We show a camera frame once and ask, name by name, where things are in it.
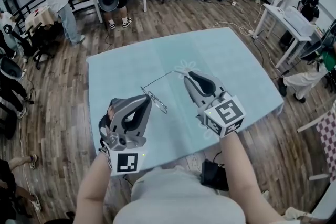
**checkered fabric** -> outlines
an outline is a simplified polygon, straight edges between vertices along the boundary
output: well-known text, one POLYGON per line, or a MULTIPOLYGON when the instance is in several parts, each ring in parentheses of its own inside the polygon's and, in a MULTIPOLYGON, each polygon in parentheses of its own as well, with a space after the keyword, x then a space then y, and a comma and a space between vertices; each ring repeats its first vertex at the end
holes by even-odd
POLYGON ((327 156, 330 182, 336 180, 336 101, 332 109, 317 124, 321 142, 327 156))

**eyeglasses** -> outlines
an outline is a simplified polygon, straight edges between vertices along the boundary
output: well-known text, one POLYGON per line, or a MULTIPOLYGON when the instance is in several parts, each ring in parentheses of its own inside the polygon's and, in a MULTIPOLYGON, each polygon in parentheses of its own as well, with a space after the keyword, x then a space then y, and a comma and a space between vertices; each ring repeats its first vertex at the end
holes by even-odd
POLYGON ((179 74, 182 74, 184 76, 188 76, 187 73, 183 73, 183 72, 180 72, 180 71, 176 71, 176 70, 173 70, 173 71, 170 71, 166 74, 164 74, 163 76, 159 77, 158 79, 152 81, 151 83, 147 84, 145 87, 140 87, 141 90, 144 92, 144 94, 148 95, 152 101, 154 102, 154 104, 164 113, 164 114, 167 114, 168 113, 168 107, 161 102, 161 100, 159 98, 157 98, 151 91, 146 91, 145 88, 148 87, 149 85, 153 84, 154 82, 158 81, 159 79, 162 79, 163 77, 167 76, 168 74, 170 73, 179 73, 179 74))

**blue jeans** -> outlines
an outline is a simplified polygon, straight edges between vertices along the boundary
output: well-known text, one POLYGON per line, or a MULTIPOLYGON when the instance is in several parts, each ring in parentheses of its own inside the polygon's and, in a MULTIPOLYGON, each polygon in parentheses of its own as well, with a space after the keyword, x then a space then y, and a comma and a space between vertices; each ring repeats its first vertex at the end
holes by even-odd
POLYGON ((80 41, 80 35, 69 3, 58 11, 58 15, 62 20, 65 38, 69 39, 73 45, 77 44, 80 41))

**light blue tablecloth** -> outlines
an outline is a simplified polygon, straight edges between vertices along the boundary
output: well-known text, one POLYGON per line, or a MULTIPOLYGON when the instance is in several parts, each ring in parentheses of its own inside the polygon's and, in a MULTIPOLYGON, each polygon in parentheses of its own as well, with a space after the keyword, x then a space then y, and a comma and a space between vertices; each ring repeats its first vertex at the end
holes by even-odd
MULTIPOLYGON (((93 140, 100 147, 98 122, 110 100, 143 94, 145 86, 172 70, 200 70, 220 78, 242 103, 246 117, 240 130, 275 109, 283 99, 266 72, 230 28, 201 30, 110 50, 88 58, 89 103, 93 140)), ((218 143, 216 134, 195 118, 197 106, 182 76, 169 74, 148 87, 168 114, 153 104, 146 128, 147 158, 142 169, 162 165, 218 143)))

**beige tablecloth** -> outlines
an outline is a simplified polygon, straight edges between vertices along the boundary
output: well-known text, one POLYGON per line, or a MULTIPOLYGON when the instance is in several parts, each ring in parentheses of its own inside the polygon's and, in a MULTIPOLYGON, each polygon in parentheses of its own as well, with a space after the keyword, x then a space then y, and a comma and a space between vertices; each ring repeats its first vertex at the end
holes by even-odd
POLYGON ((54 24, 57 18, 49 8, 49 6, 39 7, 28 15, 25 19, 25 26, 28 29, 30 26, 35 28, 39 23, 42 23, 42 26, 48 24, 54 24))

